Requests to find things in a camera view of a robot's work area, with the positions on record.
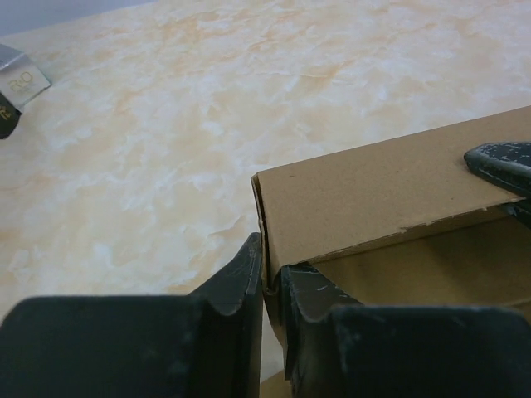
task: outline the beige marble tabletop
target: beige marble tabletop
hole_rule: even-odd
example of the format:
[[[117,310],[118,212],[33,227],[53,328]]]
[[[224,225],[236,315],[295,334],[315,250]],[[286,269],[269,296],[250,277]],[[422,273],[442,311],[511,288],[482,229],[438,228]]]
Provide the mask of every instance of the beige marble tabletop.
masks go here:
[[[257,231],[255,172],[531,104],[529,21],[510,0],[160,0],[0,38],[53,81],[0,143],[0,316],[185,294]],[[282,366],[267,325],[262,364]]]

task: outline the marble table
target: marble table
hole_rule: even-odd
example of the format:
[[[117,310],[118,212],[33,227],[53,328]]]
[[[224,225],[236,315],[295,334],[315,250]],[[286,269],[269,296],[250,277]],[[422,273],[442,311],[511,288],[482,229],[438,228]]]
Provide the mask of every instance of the marble table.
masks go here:
[[[255,172],[531,104],[530,2],[220,4],[0,38],[53,81],[0,143],[0,316],[35,294],[185,294],[257,231]]]

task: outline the light blue surface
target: light blue surface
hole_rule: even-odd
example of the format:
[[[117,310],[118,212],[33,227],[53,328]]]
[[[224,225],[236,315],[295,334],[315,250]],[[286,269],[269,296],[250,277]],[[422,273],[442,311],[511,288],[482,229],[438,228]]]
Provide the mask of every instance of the light blue surface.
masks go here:
[[[154,0],[0,0],[0,36]]]

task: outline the box flap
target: box flap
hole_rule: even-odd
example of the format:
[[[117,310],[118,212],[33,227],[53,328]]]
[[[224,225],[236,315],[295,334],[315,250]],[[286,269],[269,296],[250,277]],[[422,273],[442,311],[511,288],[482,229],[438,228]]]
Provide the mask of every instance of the box flap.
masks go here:
[[[519,198],[471,175],[463,154],[531,140],[530,124],[525,107],[259,172],[253,185],[269,283],[282,265],[501,217],[490,209]]]

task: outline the open cardboard box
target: open cardboard box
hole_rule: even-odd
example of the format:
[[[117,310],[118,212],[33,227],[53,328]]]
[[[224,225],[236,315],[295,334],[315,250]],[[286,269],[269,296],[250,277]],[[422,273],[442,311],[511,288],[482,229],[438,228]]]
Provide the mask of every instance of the open cardboard box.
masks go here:
[[[529,126],[526,107],[256,174],[273,326],[275,277],[303,261],[362,303],[501,305],[531,319],[531,230],[498,208],[520,198],[463,160],[531,140]]]

